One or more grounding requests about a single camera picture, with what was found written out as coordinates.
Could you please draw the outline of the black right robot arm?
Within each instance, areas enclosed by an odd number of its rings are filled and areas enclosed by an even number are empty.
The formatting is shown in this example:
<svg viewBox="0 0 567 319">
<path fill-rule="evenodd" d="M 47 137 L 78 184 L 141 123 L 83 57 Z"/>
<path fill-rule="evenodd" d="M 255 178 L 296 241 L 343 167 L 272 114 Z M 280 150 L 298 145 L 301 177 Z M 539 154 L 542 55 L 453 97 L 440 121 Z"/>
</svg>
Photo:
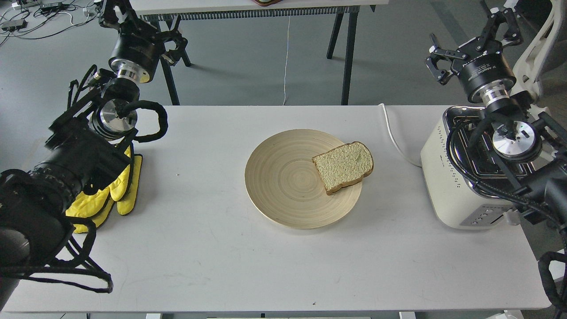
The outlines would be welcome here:
<svg viewBox="0 0 567 319">
<path fill-rule="evenodd" d="M 431 34 L 425 59 L 438 83 L 456 76 L 470 102 L 446 109 L 420 153 L 434 212 L 458 230 L 489 230 L 516 217 L 549 222 L 565 244 L 566 129 L 536 106 L 565 2 L 551 0 L 547 20 L 514 67 L 503 52 L 523 42 L 519 1 L 481 4 L 487 22 L 479 36 L 443 49 Z"/>
</svg>

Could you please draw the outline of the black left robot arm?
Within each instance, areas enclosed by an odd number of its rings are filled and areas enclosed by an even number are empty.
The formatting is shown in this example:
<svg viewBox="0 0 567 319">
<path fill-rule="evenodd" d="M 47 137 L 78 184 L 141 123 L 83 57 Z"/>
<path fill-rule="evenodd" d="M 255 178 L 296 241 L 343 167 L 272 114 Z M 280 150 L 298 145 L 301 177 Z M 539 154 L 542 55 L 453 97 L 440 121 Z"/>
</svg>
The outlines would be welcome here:
<svg viewBox="0 0 567 319">
<path fill-rule="evenodd" d="M 134 158 L 134 141 L 165 136 L 166 110 L 140 100 L 139 85 L 153 80 L 158 63 L 175 65 L 186 56 L 180 16 L 170 29 L 141 19 L 128 0 L 104 0 L 99 24 L 117 30 L 109 69 L 92 66 L 73 83 L 65 112 L 51 124 L 49 156 L 30 171 L 1 173 L 1 305 L 21 280 L 66 284 L 111 293 L 111 275 L 90 257 L 97 227 L 67 216 L 77 197 L 110 186 Z"/>
</svg>

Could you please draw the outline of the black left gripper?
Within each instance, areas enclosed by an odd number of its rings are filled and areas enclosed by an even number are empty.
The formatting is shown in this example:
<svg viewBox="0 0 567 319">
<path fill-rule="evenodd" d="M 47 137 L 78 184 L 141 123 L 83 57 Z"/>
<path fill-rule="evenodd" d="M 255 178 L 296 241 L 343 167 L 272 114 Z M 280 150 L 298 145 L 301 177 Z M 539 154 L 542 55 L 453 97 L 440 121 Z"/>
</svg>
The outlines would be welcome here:
<svg viewBox="0 0 567 319">
<path fill-rule="evenodd" d="M 123 23 L 119 23 L 116 8 L 119 8 Z M 160 57 L 170 66 L 175 66 L 186 52 L 188 40 L 178 30 L 158 31 L 151 24 L 140 24 L 136 11 L 129 0 L 102 0 L 98 18 L 99 26 L 119 30 L 115 48 L 108 61 L 114 72 L 123 63 L 133 63 L 139 83 L 153 80 Z M 165 44 L 173 42 L 174 49 Z"/>
</svg>

